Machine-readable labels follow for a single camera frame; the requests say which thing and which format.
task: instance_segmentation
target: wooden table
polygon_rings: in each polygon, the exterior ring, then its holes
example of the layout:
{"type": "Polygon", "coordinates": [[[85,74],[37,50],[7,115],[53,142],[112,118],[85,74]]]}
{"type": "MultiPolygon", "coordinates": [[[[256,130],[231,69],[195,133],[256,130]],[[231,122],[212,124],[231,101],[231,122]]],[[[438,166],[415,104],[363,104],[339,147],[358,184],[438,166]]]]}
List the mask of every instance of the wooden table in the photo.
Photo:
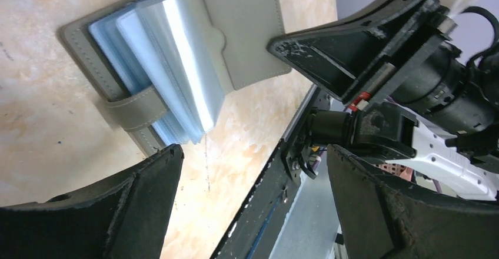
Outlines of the wooden table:
{"type": "MultiPolygon", "coordinates": [[[[0,205],[43,202],[144,156],[97,110],[60,26],[117,0],[0,0],[0,205]]],[[[336,19],[335,0],[280,0],[287,32],[336,19]]],[[[227,96],[185,161],[162,256],[208,258],[311,83],[297,72],[227,96]]]]}

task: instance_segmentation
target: wallet flap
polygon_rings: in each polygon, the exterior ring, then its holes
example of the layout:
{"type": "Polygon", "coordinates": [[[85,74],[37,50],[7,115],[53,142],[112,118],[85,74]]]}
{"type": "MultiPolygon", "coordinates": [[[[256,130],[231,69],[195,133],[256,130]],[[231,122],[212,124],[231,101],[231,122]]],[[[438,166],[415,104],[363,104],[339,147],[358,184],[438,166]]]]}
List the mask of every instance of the wallet flap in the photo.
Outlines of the wallet flap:
{"type": "Polygon", "coordinates": [[[217,28],[213,27],[204,0],[185,0],[191,11],[191,15],[198,23],[198,29],[201,32],[204,43],[207,45],[207,50],[210,59],[215,67],[220,85],[225,94],[232,92],[232,85],[227,66],[225,65],[222,50],[225,48],[224,34],[217,28]]]}
{"type": "Polygon", "coordinates": [[[235,90],[290,72],[267,52],[284,34],[279,0],[204,0],[214,27],[225,35],[223,55],[235,90]]]}
{"type": "Polygon", "coordinates": [[[153,86],[126,99],[106,102],[106,106],[114,120],[129,132],[150,126],[168,111],[153,86]]]}

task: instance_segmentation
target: black cable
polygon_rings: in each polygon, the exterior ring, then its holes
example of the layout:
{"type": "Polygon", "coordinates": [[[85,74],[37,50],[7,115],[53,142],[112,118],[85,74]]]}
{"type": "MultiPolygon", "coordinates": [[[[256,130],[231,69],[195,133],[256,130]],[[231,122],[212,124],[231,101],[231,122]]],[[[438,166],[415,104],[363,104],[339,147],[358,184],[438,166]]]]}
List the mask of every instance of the black cable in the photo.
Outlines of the black cable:
{"type": "Polygon", "coordinates": [[[487,49],[480,51],[476,53],[475,55],[471,56],[469,58],[468,62],[466,62],[466,69],[469,71],[474,71],[477,69],[477,66],[475,65],[475,61],[479,58],[485,57],[493,52],[496,52],[499,48],[499,21],[497,18],[489,12],[488,10],[482,8],[482,7],[477,7],[477,6],[469,6],[466,8],[464,11],[462,11],[462,14],[464,13],[472,13],[472,14],[477,14],[483,16],[488,22],[492,25],[492,28],[494,30],[494,39],[492,41],[492,44],[490,47],[487,49]]]}

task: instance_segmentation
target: screw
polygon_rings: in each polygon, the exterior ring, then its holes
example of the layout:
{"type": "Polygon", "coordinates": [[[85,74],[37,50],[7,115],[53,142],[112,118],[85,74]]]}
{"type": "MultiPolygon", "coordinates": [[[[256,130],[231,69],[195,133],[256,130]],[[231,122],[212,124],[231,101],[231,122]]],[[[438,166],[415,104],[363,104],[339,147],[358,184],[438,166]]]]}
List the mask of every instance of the screw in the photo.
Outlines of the screw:
{"type": "Polygon", "coordinates": [[[292,169],[293,170],[298,170],[300,168],[300,164],[297,161],[293,162],[292,169]]]}

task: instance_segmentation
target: wallet strap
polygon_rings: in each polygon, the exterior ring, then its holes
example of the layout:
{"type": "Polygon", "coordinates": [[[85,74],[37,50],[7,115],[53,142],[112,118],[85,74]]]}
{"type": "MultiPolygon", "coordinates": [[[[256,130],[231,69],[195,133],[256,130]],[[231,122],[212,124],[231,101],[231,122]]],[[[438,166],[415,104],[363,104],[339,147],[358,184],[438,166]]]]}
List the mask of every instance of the wallet strap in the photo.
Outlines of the wallet strap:
{"type": "Polygon", "coordinates": [[[106,106],[116,122],[128,132],[150,126],[168,111],[154,86],[126,99],[106,102],[106,106]]]}

